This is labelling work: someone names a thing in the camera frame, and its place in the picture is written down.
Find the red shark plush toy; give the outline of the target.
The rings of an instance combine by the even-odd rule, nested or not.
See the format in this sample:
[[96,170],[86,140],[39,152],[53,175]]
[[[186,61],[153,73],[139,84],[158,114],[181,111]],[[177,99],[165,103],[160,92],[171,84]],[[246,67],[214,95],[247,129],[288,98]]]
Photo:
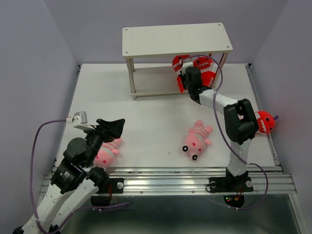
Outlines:
[[172,61],[172,68],[174,72],[177,74],[176,80],[177,80],[178,88],[182,94],[185,90],[187,90],[186,73],[181,75],[179,72],[181,69],[180,61],[185,60],[185,59],[190,59],[190,55],[177,55],[174,57]]

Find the red plush purple horn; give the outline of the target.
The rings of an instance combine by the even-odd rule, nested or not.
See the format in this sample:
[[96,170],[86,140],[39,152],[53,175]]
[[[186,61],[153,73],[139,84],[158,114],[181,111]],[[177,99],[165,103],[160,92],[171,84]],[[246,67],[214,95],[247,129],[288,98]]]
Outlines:
[[258,123],[257,134],[270,134],[275,128],[275,122],[278,120],[279,115],[272,116],[266,111],[255,112],[255,117]]

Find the red shark plush white belly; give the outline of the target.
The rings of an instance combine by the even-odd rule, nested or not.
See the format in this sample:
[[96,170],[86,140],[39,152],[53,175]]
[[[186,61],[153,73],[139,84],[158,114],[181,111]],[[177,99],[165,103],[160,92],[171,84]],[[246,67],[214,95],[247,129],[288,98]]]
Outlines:
[[198,57],[193,61],[194,67],[197,67],[201,72],[202,84],[204,86],[211,87],[212,82],[216,76],[216,73],[213,71],[214,62],[210,58]]

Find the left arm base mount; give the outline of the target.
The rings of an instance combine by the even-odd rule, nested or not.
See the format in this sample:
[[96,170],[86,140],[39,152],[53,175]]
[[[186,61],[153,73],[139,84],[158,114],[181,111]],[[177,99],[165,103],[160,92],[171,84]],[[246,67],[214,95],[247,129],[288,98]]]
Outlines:
[[101,208],[113,206],[113,194],[123,193],[123,178],[109,178],[109,175],[103,168],[92,168],[87,176],[91,181],[92,188],[95,192],[92,193],[90,202],[91,206]]

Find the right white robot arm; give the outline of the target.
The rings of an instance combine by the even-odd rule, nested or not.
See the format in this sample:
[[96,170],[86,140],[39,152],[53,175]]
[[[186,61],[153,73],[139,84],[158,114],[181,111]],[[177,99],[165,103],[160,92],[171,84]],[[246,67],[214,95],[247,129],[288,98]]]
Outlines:
[[210,193],[231,193],[237,190],[252,192],[248,176],[248,153],[252,139],[259,129],[252,104],[248,99],[236,100],[221,95],[202,84],[200,69],[188,67],[182,76],[190,98],[196,103],[210,107],[214,114],[222,114],[224,128],[219,128],[225,144],[230,149],[230,160],[224,177],[209,178],[206,187]]

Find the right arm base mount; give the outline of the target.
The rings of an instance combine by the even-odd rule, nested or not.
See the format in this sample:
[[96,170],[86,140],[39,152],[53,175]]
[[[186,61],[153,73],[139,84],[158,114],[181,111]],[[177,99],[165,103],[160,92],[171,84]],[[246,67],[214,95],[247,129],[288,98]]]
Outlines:
[[246,171],[242,175],[233,176],[226,169],[223,177],[208,178],[206,191],[210,193],[225,193],[223,196],[226,205],[234,208],[242,208],[245,202],[244,193],[254,191],[252,180],[249,177],[249,172]]

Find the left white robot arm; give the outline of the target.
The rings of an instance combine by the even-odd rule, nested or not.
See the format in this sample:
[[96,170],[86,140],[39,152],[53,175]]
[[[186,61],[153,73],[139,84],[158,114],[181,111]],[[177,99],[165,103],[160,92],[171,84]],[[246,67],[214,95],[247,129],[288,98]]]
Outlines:
[[97,119],[89,125],[83,112],[74,117],[60,119],[82,130],[86,137],[69,141],[63,160],[54,172],[41,203],[35,205],[33,187],[29,187],[33,216],[26,224],[14,229],[15,234],[53,233],[81,210],[83,203],[96,192],[104,192],[109,185],[109,175],[101,167],[93,167],[103,143],[112,142],[122,135],[125,119],[105,121]]

